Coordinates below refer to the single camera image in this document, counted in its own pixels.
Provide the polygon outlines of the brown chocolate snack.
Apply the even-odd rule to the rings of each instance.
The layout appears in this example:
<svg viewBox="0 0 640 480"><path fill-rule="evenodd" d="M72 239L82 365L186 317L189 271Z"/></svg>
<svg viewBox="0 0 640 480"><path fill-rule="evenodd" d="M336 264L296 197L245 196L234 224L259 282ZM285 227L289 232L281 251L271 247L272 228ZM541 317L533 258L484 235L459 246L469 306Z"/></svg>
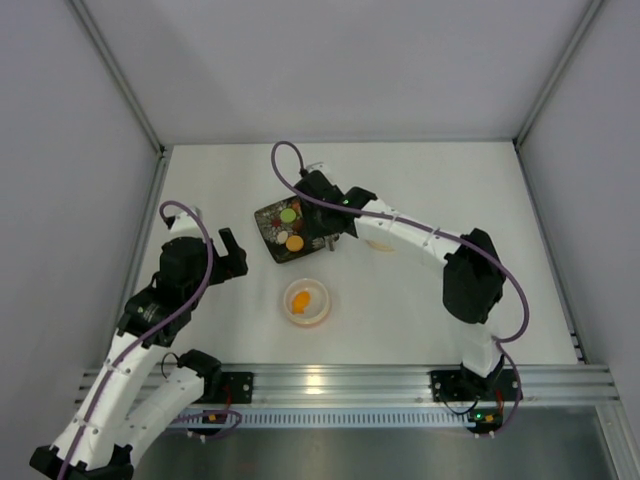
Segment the brown chocolate snack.
<svg viewBox="0 0 640 480"><path fill-rule="evenodd" d="M297 220L296 222L293 223L292 229L294 232L299 233L303 230L303 228L304 228L303 220Z"/></svg>

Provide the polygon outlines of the orange round cracker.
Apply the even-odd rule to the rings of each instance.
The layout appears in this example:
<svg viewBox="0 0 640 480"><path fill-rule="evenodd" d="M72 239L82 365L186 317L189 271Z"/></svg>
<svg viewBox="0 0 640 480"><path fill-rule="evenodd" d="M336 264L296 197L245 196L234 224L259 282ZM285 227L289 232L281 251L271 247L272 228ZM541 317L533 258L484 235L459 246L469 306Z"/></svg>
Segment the orange round cracker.
<svg viewBox="0 0 640 480"><path fill-rule="evenodd" d="M298 235L289 236L285 242L285 247L290 252L298 252L304 248L304 239Z"/></svg>

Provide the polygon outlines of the green round cookie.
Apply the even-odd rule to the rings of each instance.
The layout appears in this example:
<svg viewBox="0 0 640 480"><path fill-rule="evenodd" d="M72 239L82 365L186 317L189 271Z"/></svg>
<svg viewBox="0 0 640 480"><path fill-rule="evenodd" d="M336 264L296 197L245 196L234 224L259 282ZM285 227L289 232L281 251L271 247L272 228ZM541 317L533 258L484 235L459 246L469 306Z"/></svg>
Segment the green round cookie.
<svg viewBox="0 0 640 480"><path fill-rule="evenodd" d="M280 220L283 223L293 223L297 219L297 212L293 208L286 208L280 212Z"/></svg>

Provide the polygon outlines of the small white oval snack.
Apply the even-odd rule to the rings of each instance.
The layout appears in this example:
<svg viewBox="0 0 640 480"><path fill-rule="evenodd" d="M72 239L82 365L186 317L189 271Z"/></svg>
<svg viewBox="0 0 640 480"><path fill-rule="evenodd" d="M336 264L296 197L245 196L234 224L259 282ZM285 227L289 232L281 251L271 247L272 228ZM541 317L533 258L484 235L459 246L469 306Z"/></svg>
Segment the small white oval snack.
<svg viewBox="0 0 640 480"><path fill-rule="evenodd" d="M287 231L281 231L277 234L276 240L279 244L284 244L289 238L289 233Z"/></svg>

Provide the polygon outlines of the orange fish shaped snack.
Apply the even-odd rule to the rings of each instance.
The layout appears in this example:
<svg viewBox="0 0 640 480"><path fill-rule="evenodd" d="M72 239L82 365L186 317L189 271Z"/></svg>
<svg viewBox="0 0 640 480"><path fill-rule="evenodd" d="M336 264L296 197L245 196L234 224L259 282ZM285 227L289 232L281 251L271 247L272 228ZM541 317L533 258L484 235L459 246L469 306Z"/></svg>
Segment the orange fish shaped snack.
<svg viewBox="0 0 640 480"><path fill-rule="evenodd" d="M310 305L311 294L308 291L300 291L295 295L291 303L291 312L295 315L302 315Z"/></svg>

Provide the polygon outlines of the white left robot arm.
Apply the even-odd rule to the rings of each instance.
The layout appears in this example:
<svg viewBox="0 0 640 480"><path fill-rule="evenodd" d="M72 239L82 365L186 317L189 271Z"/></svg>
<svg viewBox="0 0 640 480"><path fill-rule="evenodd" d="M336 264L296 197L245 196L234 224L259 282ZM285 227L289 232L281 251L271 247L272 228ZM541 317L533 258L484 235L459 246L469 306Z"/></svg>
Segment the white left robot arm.
<svg viewBox="0 0 640 480"><path fill-rule="evenodd" d="M49 479L129 479L149 446L190 404L221 392L221 362L191 349L164 382L135 402L153 368L170 353L206 289L248 272L247 254L232 231L212 242L176 237L161 248L150 283L125 304L109 352L82 405L64 431L31 455L29 465Z"/></svg>

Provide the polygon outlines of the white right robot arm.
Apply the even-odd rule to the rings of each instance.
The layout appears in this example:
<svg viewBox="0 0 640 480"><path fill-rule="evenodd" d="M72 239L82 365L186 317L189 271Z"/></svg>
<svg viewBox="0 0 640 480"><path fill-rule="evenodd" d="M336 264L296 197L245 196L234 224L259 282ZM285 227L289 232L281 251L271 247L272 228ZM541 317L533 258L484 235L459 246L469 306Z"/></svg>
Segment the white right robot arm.
<svg viewBox="0 0 640 480"><path fill-rule="evenodd" d="M491 391L504 366L504 355L486 326L502 299L506 274L488 233L473 229L454 235L424 225L390 207L361 187L347 192L319 168L303 167L292 188L315 236L348 234L379 244L442 271L442 304L455 320L454 337L461 353L459 384L476 399Z"/></svg>

